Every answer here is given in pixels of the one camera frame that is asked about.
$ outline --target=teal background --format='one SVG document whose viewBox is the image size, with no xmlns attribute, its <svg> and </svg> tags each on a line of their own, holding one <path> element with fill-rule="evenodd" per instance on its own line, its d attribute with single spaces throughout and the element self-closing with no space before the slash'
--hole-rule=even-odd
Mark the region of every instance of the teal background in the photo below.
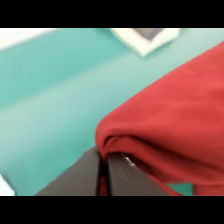
<svg viewBox="0 0 224 224">
<path fill-rule="evenodd" d="M 106 29 L 75 28 L 0 51 L 0 173 L 34 195 L 94 145 L 103 116 L 223 39 L 223 28 L 183 29 L 140 58 Z"/>
</svg>

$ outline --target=teal surface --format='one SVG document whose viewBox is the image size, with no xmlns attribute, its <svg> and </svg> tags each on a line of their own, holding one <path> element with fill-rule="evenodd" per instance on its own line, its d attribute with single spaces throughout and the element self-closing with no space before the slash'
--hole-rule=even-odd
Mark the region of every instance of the teal surface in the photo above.
<svg viewBox="0 0 224 224">
<path fill-rule="evenodd" d="M 0 51 L 0 173 L 34 195 L 94 145 L 103 116 L 223 39 L 184 29 L 142 59 L 107 30 L 76 28 Z"/>
</svg>

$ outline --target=red fabric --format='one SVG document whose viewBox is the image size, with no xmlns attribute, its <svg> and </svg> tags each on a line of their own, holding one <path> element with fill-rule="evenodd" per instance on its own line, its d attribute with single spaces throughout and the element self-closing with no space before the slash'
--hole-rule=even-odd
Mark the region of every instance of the red fabric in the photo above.
<svg viewBox="0 0 224 224">
<path fill-rule="evenodd" d="M 171 195 L 165 184 L 186 182 L 195 195 L 224 195 L 224 42 L 109 113 L 96 144 L 104 159 L 131 156 Z"/>
</svg>

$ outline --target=folded red cloth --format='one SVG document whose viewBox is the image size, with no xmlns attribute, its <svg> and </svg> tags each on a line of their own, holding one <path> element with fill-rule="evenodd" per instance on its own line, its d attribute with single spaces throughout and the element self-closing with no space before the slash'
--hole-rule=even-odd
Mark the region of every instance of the folded red cloth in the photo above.
<svg viewBox="0 0 224 224">
<path fill-rule="evenodd" d="M 186 182 L 194 195 L 224 195 L 224 42 L 109 113 L 96 145 L 104 159 L 129 155 L 171 195 L 166 184 Z"/>
</svg>

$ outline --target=green mat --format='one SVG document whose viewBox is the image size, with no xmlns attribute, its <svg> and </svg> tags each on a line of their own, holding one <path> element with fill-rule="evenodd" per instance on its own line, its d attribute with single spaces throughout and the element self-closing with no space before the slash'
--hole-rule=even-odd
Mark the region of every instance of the green mat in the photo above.
<svg viewBox="0 0 224 224">
<path fill-rule="evenodd" d="M 221 28 L 183 29 L 142 59 L 105 29 L 75 28 L 0 51 L 0 173 L 34 195 L 94 145 L 103 116 L 223 39 Z"/>
</svg>

